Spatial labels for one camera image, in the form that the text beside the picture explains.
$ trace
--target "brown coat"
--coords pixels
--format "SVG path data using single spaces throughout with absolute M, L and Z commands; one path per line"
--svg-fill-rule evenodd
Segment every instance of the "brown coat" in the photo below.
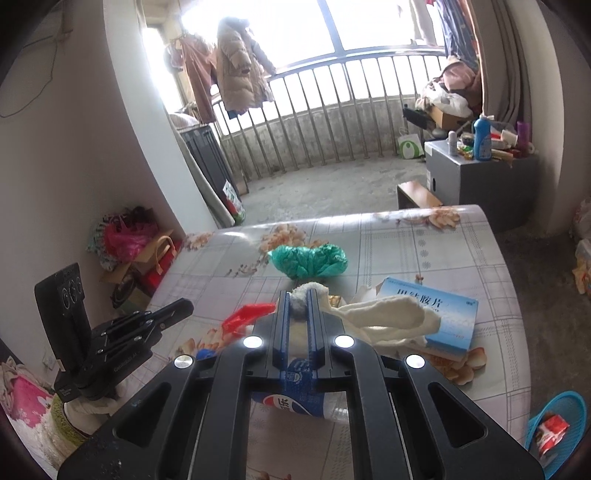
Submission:
M 275 67 L 247 28 L 248 20 L 231 17 L 217 28 L 217 85 L 227 111 L 244 113 L 273 101 L 265 71 L 274 74 Z
M 201 123 L 210 124 L 216 121 L 210 94 L 212 83 L 217 81 L 215 54 L 198 35 L 183 35 L 179 42 Z

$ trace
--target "hanging coat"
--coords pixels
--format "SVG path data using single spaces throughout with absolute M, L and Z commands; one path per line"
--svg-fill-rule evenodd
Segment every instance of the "hanging coat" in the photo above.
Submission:
M 248 20 L 227 17 L 217 29 L 217 85 L 226 110 L 244 113 L 272 102 L 265 71 L 275 67 L 252 38 Z

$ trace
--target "balcony railing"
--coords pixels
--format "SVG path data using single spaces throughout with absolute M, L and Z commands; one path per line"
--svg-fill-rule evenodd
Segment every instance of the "balcony railing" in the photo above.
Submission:
M 328 162 L 398 154 L 401 133 L 423 131 L 402 117 L 446 62 L 438 49 L 374 51 L 325 59 L 274 76 L 275 102 L 229 119 L 214 99 L 230 167 L 247 180 Z

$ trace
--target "gray cabinet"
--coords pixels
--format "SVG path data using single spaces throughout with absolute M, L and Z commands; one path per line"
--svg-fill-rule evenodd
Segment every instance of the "gray cabinet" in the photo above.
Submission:
M 213 135 L 211 127 L 206 125 L 184 128 L 179 133 L 183 137 L 183 140 L 185 140 L 195 162 L 199 165 L 203 175 L 222 203 L 226 205 L 226 195 L 223 192 L 226 180 L 230 182 L 240 199 L 232 174 L 228 169 L 222 150 Z
M 465 160 L 448 154 L 447 140 L 425 143 L 429 189 L 444 205 L 476 204 L 494 232 L 523 225 L 538 192 L 538 157 L 504 161 Z

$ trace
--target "pink plastic bag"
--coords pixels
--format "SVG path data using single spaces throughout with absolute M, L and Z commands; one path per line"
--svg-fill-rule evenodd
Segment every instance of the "pink plastic bag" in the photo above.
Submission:
M 135 223 L 127 226 L 121 217 L 105 227 L 105 247 L 120 262 L 133 262 L 135 257 L 158 233 L 155 223 Z

